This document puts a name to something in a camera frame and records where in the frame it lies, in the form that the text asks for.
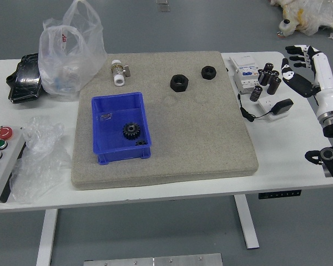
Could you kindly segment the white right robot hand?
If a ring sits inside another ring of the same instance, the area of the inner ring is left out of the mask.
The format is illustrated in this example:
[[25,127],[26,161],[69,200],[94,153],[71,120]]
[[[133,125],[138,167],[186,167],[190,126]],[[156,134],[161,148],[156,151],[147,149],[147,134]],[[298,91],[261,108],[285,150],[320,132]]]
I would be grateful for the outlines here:
[[[290,58],[284,58],[281,65],[282,80],[295,92],[305,98],[315,96],[318,103],[317,119],[324,122],[333,117],[333,74],[327,56],[310,45],[291,45],[285,48]],[[314,81],[309,81],[290,67],[311,69]]]

